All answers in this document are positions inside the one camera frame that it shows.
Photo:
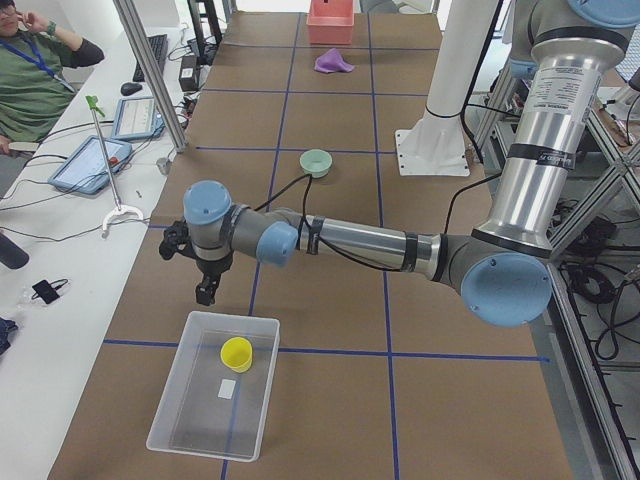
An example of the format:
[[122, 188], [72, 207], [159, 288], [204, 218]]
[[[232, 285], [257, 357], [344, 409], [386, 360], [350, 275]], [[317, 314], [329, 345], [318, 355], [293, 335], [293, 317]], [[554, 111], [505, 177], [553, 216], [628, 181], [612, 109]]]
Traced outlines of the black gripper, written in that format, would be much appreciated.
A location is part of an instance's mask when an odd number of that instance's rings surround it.
[[216, 303], [216, 292], [220, 286], [222, 275], [233, 264], [233, 253], [216, 260], [206, 260], [198, 257], [196, 265], [202, 272], [203, 278], [195, 287], [196, 302], [200, 305], [213, 305]]

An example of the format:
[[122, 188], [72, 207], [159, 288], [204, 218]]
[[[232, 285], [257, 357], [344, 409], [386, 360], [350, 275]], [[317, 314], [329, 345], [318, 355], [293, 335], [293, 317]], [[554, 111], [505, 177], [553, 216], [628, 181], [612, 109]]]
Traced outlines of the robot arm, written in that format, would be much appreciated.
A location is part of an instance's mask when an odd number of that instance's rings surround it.
[[[466, 176], [466, 94], [488, 48], [502, 1], [453, 1], [424, 115], [394, 132], [400, 176]], [[188, 245], [204, 275], [197, 301], [213, 302], [234, 252], [284, 266], [294, 246], [320, 244], [356, 263], [425, 276], [454, 289], [478, 318], [498, 326], [536, 319], [552, 296], [546, 260], [554, 208], [603, 75], [622, 61], [639, 24], [639, 1], [516, 1], [510, 68], [532, 79], [515, 141], [487, 219], [467, 235], [415, 233], [278, 208], [234, 203], [219, 181], [183, 198]]]

